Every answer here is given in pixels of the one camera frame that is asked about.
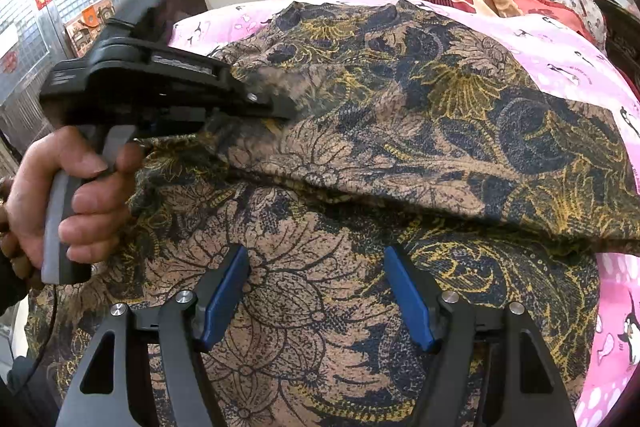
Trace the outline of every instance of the paisley fabric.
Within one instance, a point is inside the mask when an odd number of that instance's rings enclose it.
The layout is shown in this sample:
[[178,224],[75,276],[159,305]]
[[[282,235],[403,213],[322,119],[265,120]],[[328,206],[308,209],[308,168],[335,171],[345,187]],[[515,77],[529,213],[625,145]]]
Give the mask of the paisley fabric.
[[[204,354],[230,426],[396,425],[430,360],[383,271],[406,245],[443,289],[525,304],[575,402],[590,360],[594,251],[634,251],[640,207],[611,113],[537,89],[498,42],[404,0],[293,3],[222,59],[252,89],[285,92],[291,122],[222,114],[155,139],[119,255],[59,289],[44,363],[60,398],[111,303],[193,288],[230,243],[252,270],[224,339]],[[37,349],[52,290],[31,299]],[[482,378],[470,374],[461,425]],[[162,425],[172,425],[150,349]]]

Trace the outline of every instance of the cable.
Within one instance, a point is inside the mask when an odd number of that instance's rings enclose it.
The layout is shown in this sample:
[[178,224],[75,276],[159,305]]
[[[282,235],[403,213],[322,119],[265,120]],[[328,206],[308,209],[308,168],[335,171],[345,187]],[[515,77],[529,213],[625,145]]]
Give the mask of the cable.
[[12,339],[7,339],[9,342],[9,353],[11,353],[11,361],[13,362],[15,360],[15,355],[14,355],[14,346],[11,345],[11,341]]
[[38,356],[36,357],[36,360],[33,362],[33,365],[31,365],[31,368],[29,370],[29,373],[27,374],[27,377],[20,384],[18,389],[15,390],[14,396],[20,393],[20,391],[22,391],[23,388],[27,386],[27,384],[31,380],[31,377],[35,375],[36,370],[38,369],[38,366],[42,362],[42,359],[44,358],[44,353],[47,349],[47,344],[49,344],[49,341],[51,340],[51,337],[53,335],[53,328],[56,325],[57,314],[58,314],[58,287],[53,286],[53,311],[51,312],[51,320],[49,321],[49,330],[47,331],[47,337],[45,338],[44,343],[40,346],[40,351],[38,352]]

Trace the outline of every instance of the penguin print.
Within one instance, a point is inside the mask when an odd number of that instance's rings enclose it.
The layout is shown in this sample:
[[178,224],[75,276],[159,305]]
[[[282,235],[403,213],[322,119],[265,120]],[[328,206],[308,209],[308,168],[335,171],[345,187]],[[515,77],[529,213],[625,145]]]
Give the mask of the penguin print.
[[544,17],[542,17],[542,20],[544,22],[548,22],[549,24],[551,24],[552,26],[555,26],[556,28],[558,28],[559,30],[562,30],[564,28],[564,26],[559,26],[558,22],[556,22],[555,20],[553,20],[551,17],[547,17],[546,15]]
[[569,71],[565,71],[562,68],[558,68],[557,66],[554,66],[553,64],[547,64],[546,65],[547,68],[549,68],[551,71],[555,71],[556,73],[560,73],[562,76],[564,76],[569,82],[571,82],[572,84],[574,84],[574,86],[578,86],[578,84],[580,84],[580,78],[578,78],[577,76],[575,76],[573,73],[569,73]]
[[579,51],[574,51],[575,55],[577,57],[580,57],[582,60],[584,60],[588,65],[590,65],[592,68],[594,68],[595,66],[593,64],[590,63],[590,61],[588,61],[586,58],[584,58],[584,55],[581,54]]
[[636,317],[636,306],[631,291],[629,291],[629,297],[631,298],[631,313],[625,319],[625,332],[618,335],[618,338],[629,346],[629,368],[631,368],[640,362],[640,324]]
[[533,33],[529,33],[526,30],[519,29],[517,31],[514,31],[513,34],[516,37],[520,37],[521,39],[532,38],[532,39],[536,39],[537,42],[544,41],[544,42],[548,42],[549,44],[553,44],[553,41],[549,37],[547,37],[546,35],[543,35],[542,33],[538,33],[537,35],[534,35]]
[[202,35],[202,28],[200,28],[201,24],[202,24],[201,22],[198,23],[198,27],[194,29],[193,35],[187,39],[189,41],[190,46],[193,46],[193,38],[196,36],[196,32],[200,32],[198,34],[198,38],[196,39],[196,42],[200,40],[200,36]]
[[576,66],[569,66],[569,69],[572,71],[577,71],[578,73],[580,73],[584,78],[587,79],[587,82],[590,84],[593,84],[593,82],[591,82],[591,78],[589,77],[588,74],[586,74],[584,71],[582,71],[580,68],[576,67]]
[[626,124],[631,127],[631,129],[633,129],[634,131],[636,131],[636,134],[638,135],[638,137],[640,138],[640,132],[638,132],[638,129],[636,129],[633,125],[633,123],[631,123],[631,118],[629,118],[631,115],[629,115],[629,113],[626,111],[626,109],[624,107],[620,108],[620,116],[622,116],[622,120],[624,120],[626,122]]

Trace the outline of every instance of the finger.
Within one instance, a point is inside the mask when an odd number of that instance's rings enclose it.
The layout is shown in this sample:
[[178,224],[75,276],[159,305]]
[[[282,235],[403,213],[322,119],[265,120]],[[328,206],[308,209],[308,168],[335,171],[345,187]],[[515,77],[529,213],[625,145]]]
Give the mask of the finger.
[[27,286],[34,290],[42,290],[44,288],[44,284],[42,283],[42,279],[40,277],[40,270],[33,271],[31,277],[27,279]]
[[116,158],[116,170],[125,174],[133,174],[142,167],[145,152],[142,146],[135,142],[127,143],[118,152]]
[[6,203],[11,229],[18,236],[42,233],[51,182],[60,169],[93,178],[106,167],[75,127],[63,127],[38,140],[27,149]]
[[0,250],[5,257],[11,259],[20,255],[20,246],[15,233],[7,232],[0,239]]
[[0,206],[0,232],[9,231],[9,216],[6,213],[6,208]]
[[109,258],[119,242],[120,238],[113,236],[90,245],[73,245],[66,250],[66,256],[76,263],[100,263]]
[[58,227],[58,236],[67,245],[90,245],[116,235],[129,219],[126,206],[109,214],[77,214],[67,217]]
[[26,255],[12,259],[11,268],[14,269],[14,273],[18,279],[28,279],[33,273],[33,266]]
[[0,198],[6,201],[11,192],[11,187],[14,184],[14,179],[10,177],[4,177],[0,179]]
[[71,206],[76,214],[107,214],[122,207],[135,188],[132,174],[115,172],[78,188]]

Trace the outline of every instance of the dark sleeve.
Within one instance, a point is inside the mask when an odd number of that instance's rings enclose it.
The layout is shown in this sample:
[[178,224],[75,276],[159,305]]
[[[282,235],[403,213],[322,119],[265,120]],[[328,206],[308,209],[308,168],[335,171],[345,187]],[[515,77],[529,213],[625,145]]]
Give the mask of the dark sleeve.
[[0,253],[0,315],[26,295],[27,285],[22,279],[18,279],[11,261]]

